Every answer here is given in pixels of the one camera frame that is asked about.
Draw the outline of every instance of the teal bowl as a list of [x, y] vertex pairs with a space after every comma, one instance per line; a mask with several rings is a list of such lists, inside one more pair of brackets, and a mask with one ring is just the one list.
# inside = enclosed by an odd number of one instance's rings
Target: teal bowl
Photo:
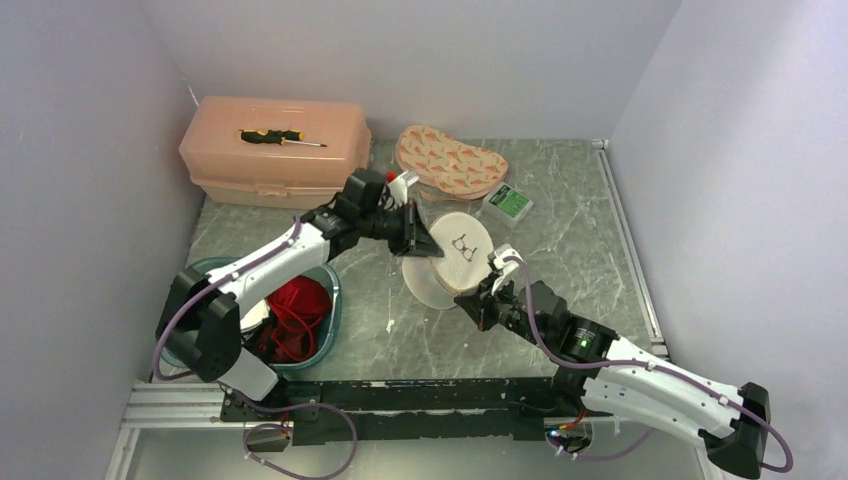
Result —
[[[191, 267], [200, 273], [208, 273], [216, 268], [229, 265], [236, 260], [238, 260], [238, 257], [204, 258], [203, 260], [198, 260], [191, 264]], [[318, 351], [315, 352], [315, 355], [300, 363], [272, 363], [270, 365], [271, 368], [281, 373], [303, 370], [304, 368], [309, 368], [323, 360], [333, 348], [333, 344], [336, 341], [336, 335], [339, 332], [339, 323], [342, 313], [342, 289], [339, 276], [336, 275], [336, 272], [327, 264], [315, 267], [301, 275], [315, 280], [327, 290], [327, 293], [330, 294], [330, 300], [333, 303], [333, 308], [327, 316], [324, 317], [324, 321], [321, 322], [321, 329], [318, 331], [318, 338], [316, 339], [318, 342]], [[185, 368], [185, 365], [174, 358], [167, 348], [162, 352], [162, 359], [175, 367]]]

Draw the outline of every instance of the small box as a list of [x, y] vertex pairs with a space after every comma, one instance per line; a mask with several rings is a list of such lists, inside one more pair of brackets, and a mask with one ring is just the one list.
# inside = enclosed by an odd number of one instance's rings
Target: small box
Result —
[[[304, 141], [327, 146], [252, 144], [242, 130], [297, 130]], [[368, 165], [370, 144], [361, 105], [206, 97], [180, 154], [191, 181], [217, 202], [310, 209]]]
[[501, 182], [483, 199], [483, 211], [497, 217], [509, 228], [515, 228], [533, 208], [533, 200]]

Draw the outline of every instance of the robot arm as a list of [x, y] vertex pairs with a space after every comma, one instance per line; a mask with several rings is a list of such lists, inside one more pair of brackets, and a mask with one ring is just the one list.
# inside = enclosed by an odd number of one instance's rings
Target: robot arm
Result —
[[[285, 380], [242, 347], [241, 317], [280, 285], [353, 248], [361, 237], [387, 240], [395, 255], [444, 255], [427, 233], [415, 202], [407, 198], [416, 180], [414, 172], [406, 172], [388, 184], [387, 194], [381, 174], [357, 170], [331, 205], [309, 211], [250, 255], [206, 275], [186, 268], [171, 284], [156, 338], [179, 321], [165, 345], [201, 380], [229, 385], [256, 401], [265, 400], [275, 387], [284, 392]], [[210, 291], [182, 318], [175, 318], [206, 289]]]
[[[479, 330], [502, 325], [538, 345], [530, 325], [526, 294], [521, 291], [514, 295], [514, 282], [507, 283], [518, 267], [508, 258], [521, 257], [509, 245], [493, 252], [489, 257], [492, 274], [476, 292], [457, 298], [456, 303]], [[723, 470], [759, 478], [768, 432], [728, 404], [743, 405], [768, 423], [769, 398], [763, 387], [747, 383], [737, 388], [690, 373], [645, 352], [610, 328], [571, 313], [565, 299], [544, 282], [525, 288], [530, 288], [532, 313], [546, 347], [543, 350], [566, 363], [607, 363], [587, 369], [560, 366], [552, 382], [556, 397], [590, 411], [629, 418], [693, 446], [706, 447], [710, 460]], [[636, 361], [647, 367], [634, 366]], [[691, 383], [669, 375], [665, 372], [668, 370], [688, 377]], [[719, 400], [706, 390], [717, 392]]]

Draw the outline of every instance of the marble surface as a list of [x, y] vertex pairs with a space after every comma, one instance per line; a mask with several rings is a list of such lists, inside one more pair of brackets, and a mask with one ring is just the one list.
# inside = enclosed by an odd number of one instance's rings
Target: marble surface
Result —
[[[509, 242], [569, 308], [650, 347], [615, 217], [591, 143], [582, 140], [468, 140], [509, 162], [506, 182], [535, 206], [510, 230], [480, 211], [480, 201], [433, 203], [415, 196], [425, 222], [448, 211], [477, 217], [494, 244]], [[371, 148], [371, 168], [399, 171], [394, 141]], [[294, 210], [227, 205], [207, 198], [189, 263], [243, 256], [284, 233]], [[437, 311], [406, 288], [402, 259], [368, 239], [331, 262], [342, 281], [343, 310], [333, 350], [292, 379], [354, 380], [550, 375], [556, 367], [534, 346], [503, 328], [477, 331], [459, 309]]]

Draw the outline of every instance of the red object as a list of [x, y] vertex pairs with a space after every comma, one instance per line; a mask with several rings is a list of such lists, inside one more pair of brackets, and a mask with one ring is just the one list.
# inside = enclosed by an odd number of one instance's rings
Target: red object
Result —
[[262, 332], [260, 350], [272, 348], [271, 363], [300, 363], [318, 350], [318, 332], [333, 308], [330, 294], [311, 278], [299, 276], [266, 298], [279, 321]]

